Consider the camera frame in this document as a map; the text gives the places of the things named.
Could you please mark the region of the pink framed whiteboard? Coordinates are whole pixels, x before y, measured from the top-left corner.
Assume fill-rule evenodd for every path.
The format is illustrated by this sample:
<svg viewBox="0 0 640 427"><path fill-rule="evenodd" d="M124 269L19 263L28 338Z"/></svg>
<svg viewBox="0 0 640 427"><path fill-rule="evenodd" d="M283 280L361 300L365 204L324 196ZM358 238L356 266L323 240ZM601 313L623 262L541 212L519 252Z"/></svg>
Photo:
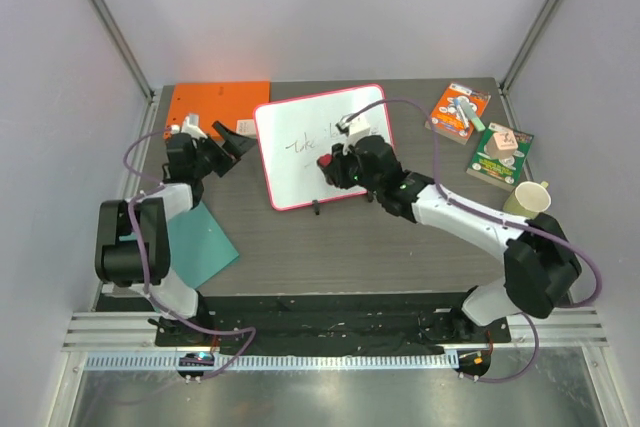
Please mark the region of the pink framed whiteboard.
<svg viewBox="0 0 640 427"><path fill-rule="evenodd" d="M329 154L334 144L346 141L336 127L343 117L384 97L381 86L369 84L256 107L258 144L275 210L286 211L366 193L361 187L343 190L328 185L316 161Z"/></svg>

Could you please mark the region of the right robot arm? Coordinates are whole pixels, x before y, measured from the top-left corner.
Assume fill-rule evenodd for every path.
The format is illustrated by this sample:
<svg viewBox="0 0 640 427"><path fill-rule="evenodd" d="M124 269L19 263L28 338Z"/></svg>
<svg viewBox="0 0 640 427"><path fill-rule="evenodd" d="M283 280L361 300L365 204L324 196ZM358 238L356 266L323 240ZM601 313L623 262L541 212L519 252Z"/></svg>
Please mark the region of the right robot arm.
<svg viewBox="0 0 640 427"><path fill-rule="evenodd" d="M462 341L477 340L502 317L547 318L581 272L555 218L526 219L461 199L434 179L403 168L379 135L349 147L335 144L316 164L329 185L361 187L387 213L448 232L501 263L503 275L472 288L452 316L453 333Z"/></svg>

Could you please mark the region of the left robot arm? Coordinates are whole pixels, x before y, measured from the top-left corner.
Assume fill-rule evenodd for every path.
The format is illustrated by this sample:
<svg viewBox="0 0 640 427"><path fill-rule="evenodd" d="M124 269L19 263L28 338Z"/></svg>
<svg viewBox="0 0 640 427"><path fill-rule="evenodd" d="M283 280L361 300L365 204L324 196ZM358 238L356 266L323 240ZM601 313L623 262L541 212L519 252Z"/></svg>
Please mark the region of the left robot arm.
<svg viewBox="0 0 640 427"><path fill-rule="evenodd" d="M123 163L139 178L145 174L129 163L129 155L143 141L165 136L167 162L155 187L129 199L108 200L99 208L95 272L104 283L129 288L147 299L162 318L164 328L178 324L190 345L205 344L216 331L204 297L189 287L171 266L169 222L199 206L204 179L226 175L257 145L257 140L212 124L222 141L205 133L194 115L182 124L152 131L127 149Z"/></svg>

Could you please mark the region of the red bone shaped eraser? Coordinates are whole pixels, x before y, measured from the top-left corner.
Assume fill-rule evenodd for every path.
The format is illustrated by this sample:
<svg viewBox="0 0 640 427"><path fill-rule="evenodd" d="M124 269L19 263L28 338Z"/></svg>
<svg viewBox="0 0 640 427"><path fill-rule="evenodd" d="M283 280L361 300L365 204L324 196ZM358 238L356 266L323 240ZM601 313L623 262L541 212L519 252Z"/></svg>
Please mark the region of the red bone shaped eraser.
<svg viewBox="0 0 640 427"><path fill-rule="evenodd" d="M333 156L331 154L325 154L318 158L317 166L321 170L327 170L333 165Z"/></svg>

